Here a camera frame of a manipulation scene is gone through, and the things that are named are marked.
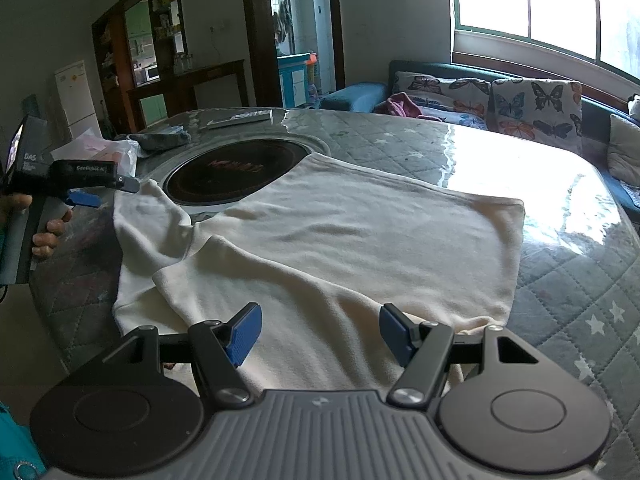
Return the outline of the person's left hand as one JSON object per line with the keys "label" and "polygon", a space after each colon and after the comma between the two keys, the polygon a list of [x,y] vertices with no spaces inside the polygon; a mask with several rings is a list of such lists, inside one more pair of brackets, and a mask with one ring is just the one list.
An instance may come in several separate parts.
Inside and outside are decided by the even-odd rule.
{"label": "person's left hand", "polygon": [[[1,227],[4,228],[6,222],[12,214],[26,210],[32,204],[32,196],[24,194],[12,194],[1,196]],[[66,208],[65,214],[61,218],[51,219],[47,222],[42,232],[32,237],[32,254],[39,260],[49,259],[55,248],[61,243],[61,238],[65,233],[66,224],[73,218],[73,211]]]}

